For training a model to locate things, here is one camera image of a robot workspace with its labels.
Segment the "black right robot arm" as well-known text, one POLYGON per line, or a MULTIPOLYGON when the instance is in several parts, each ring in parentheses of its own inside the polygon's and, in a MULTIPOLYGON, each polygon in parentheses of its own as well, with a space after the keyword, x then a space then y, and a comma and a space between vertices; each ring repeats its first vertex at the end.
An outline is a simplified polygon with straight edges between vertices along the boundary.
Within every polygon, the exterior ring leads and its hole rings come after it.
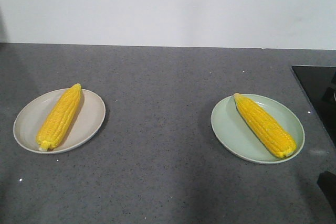
POLYGON ((335 212, 335 174, 325 171, 319 174, 317 184, 322 190, 332 210, 335 212))

